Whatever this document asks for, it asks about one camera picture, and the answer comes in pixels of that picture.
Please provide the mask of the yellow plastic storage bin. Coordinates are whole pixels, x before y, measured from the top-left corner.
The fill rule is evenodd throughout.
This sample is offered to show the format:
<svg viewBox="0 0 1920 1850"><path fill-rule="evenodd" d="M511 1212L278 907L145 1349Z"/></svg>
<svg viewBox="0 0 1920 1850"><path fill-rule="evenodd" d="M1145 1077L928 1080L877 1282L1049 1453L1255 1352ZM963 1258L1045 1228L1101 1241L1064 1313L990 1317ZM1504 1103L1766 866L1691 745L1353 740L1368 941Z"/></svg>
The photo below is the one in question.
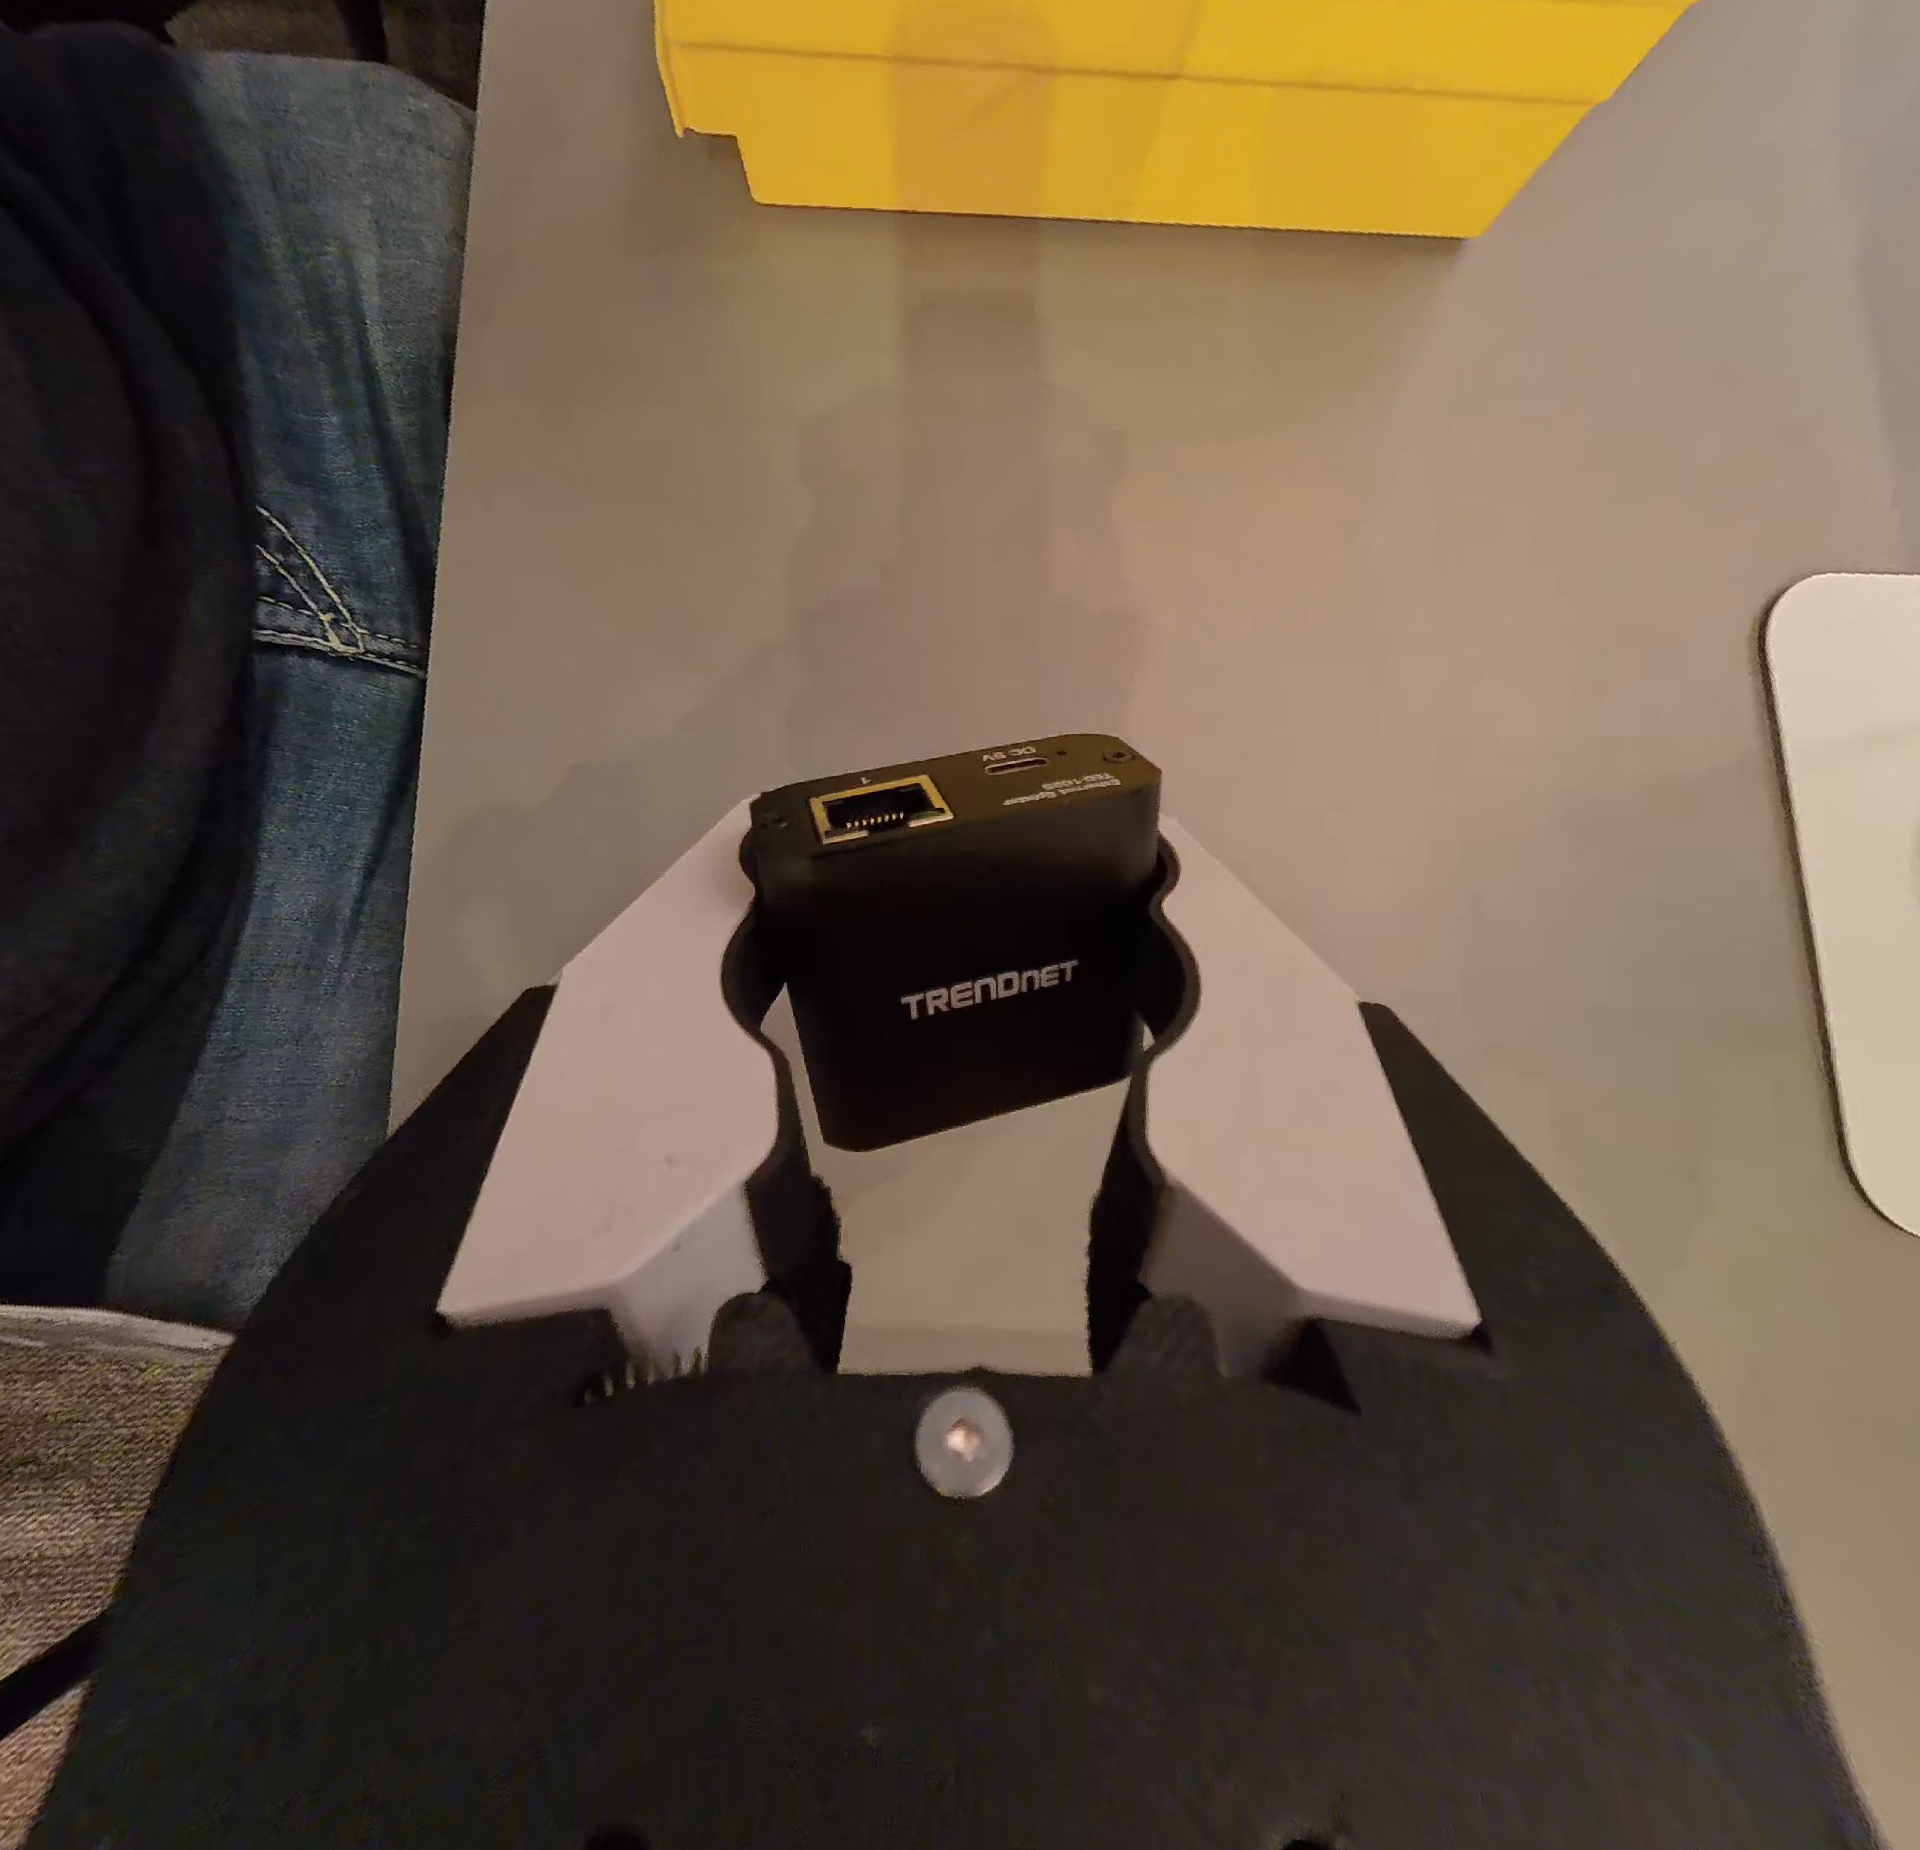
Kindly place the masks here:
<svg viewBox="0 0 1920 1850"><path fill-rule="evenodd" d="M657 0L764 206L1464 243L1702 0Z"/></svg>

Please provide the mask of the person's blue jeans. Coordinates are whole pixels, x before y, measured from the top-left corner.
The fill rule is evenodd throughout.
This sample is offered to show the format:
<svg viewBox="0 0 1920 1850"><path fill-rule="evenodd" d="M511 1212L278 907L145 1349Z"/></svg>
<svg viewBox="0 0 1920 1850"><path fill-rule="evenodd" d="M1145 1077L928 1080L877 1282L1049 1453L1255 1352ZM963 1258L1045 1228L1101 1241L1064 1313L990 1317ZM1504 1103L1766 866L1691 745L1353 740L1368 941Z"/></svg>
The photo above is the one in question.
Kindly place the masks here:
<svg viewBox="0 0 1920 1850"><path fill-rule="evenodd" d="M237 1333L388 1138L474 117L380 64L179 64L253 443L258 847L104 1301Z"/></svg>

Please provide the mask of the black ethernet splitter box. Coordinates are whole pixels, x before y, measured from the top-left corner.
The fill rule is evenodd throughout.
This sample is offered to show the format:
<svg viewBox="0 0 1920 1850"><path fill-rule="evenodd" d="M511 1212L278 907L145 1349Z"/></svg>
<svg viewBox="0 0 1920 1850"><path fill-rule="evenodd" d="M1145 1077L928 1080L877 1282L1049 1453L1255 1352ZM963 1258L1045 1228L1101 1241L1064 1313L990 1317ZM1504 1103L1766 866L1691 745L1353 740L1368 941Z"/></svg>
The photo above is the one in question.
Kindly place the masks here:
<svg viewBox="0 0 1920 1850"><path fill-rule="evenodd" d="M1053 733L760 795L744 869L829 1149L887 1151L1116 1086L1163 771Z"/></svg>

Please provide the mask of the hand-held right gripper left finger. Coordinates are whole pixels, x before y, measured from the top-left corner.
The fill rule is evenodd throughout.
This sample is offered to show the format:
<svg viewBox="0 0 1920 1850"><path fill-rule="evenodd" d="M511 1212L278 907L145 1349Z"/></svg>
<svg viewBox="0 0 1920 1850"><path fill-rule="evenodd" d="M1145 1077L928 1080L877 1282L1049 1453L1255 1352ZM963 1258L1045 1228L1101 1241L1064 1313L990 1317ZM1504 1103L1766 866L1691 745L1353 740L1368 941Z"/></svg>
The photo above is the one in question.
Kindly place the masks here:
<svg viewBox="0 0 1920 1850"><path fill-rule="evenodd" d="M736 804L561 976L439 1294L458 1326L600 1313L650 1375L707 1366L724 1304L781 1300L819 1366L845 1258Z"/></svg>

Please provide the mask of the person's dark sweater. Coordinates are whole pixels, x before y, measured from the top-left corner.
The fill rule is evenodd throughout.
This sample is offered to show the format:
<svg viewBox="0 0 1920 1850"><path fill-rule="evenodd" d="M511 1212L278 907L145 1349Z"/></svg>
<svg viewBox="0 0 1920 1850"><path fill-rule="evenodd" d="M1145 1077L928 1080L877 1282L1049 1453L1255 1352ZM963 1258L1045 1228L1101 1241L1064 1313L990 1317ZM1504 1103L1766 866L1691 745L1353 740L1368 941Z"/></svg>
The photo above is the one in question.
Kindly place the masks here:
<svg viewBox="0 0 1920 1850"><path fill-rule="evenodd" d="M182 58L4 32L4 1153L192 1064L253 841L253 468Z"/></svg>

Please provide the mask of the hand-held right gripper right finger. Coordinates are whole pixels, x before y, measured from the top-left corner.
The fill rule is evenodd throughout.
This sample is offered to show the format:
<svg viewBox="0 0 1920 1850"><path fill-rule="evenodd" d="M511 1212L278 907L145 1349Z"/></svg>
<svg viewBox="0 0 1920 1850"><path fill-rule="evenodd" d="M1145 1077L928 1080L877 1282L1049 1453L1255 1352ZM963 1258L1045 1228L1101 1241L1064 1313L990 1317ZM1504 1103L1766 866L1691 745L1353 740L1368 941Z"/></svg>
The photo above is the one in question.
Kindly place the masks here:
<svg viewBox="0 0 1920 1850"><path fill-rule="evenodd" d="M1141 1047L1089 1217L1098 1375L1160 1300L1201 1309L1230 1379L1277 1372L1307 1323L1480 1333L1362 999L1175 822L1133 1010Z"/></svg>

